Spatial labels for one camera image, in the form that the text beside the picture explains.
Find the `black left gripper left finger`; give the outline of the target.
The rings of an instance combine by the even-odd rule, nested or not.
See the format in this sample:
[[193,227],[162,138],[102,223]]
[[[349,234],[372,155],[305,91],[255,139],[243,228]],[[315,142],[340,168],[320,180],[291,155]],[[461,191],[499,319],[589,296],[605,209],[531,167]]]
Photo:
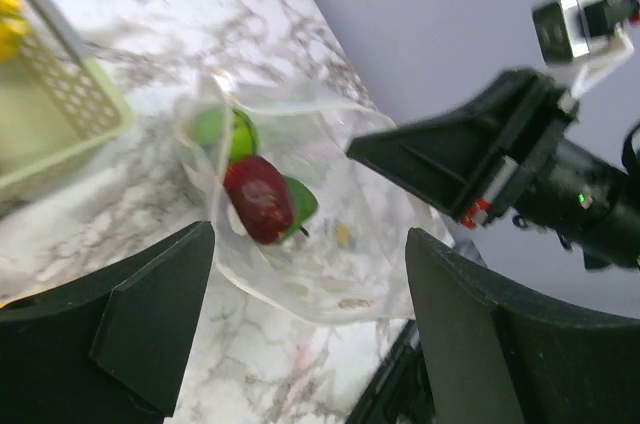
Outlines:
[[173,416],[212,266],[194,222],[147,249],[1,309],[4,423]]

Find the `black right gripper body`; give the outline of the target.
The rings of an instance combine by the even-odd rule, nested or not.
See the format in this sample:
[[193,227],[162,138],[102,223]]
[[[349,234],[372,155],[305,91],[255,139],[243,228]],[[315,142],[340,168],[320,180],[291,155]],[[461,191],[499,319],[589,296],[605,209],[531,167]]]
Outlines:
[[582,249],[584,267],[639,268],[639,153],[637,127],[623,145],[623,170],[561,139],[542,158],[532,181],[515,201],[524,227],[555,232],[561,246]]

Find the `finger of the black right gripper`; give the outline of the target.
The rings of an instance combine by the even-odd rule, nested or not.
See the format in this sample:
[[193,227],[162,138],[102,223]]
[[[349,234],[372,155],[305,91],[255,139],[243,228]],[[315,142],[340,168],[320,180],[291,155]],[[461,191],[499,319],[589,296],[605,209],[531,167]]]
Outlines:
[[533,183],[578,110],[553,78],[506,70],[468,103],[356,137],[346,155],[458,223],[488,224]]

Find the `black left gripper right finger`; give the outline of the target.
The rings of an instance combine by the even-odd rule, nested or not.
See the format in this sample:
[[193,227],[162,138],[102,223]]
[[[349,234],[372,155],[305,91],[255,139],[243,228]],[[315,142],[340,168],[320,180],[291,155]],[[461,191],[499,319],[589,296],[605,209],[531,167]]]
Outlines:
[[635,423],[639,323],[529,289],[408,232],[406,267],[442,423]]

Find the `clear zip top bag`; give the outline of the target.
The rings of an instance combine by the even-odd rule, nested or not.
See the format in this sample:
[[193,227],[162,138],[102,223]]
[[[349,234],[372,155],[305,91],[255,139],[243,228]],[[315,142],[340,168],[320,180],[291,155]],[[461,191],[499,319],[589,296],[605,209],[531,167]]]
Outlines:
[[[178,159],[216,234],[215,267],[248,294],[319,325],[414,316],[405,242],[420,227],[453,244],[439,214],[349,159],[351,140],[392,120],[310,81],[239,83],[200,75],[174,128]],[[273,166],[290,228],[258,225],[238,187]]]

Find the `dark red apple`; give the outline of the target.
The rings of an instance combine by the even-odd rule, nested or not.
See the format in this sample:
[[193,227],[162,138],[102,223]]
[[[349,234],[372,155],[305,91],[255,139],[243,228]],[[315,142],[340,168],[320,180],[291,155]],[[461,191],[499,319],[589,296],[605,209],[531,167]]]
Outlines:
[[296,205],[281,173],[259,155],[232,164],[223,181],[241,223],[254,241],[278,242],[294,224]]

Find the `green striped watermelon toy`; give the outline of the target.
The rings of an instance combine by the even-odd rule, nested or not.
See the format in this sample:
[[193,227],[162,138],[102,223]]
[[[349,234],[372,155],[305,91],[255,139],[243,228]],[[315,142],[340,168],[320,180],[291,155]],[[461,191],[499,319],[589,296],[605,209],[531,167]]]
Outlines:
[[227,115],[223,107],[198,113],[189,124],[189,137],[214,161],[220,146],[229,137],[228,162],[233,164],[259,152],[259,136],[248,114],[232,108]]

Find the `yellow banana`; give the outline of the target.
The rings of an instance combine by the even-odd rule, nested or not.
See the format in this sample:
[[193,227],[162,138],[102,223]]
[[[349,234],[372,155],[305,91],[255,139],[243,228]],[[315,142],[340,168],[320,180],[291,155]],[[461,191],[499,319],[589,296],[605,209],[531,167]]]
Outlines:
[[0,0],[0,58],[2,62],[19,54],[24,40],[32,33],[32,28],[24,15],[21,0]]

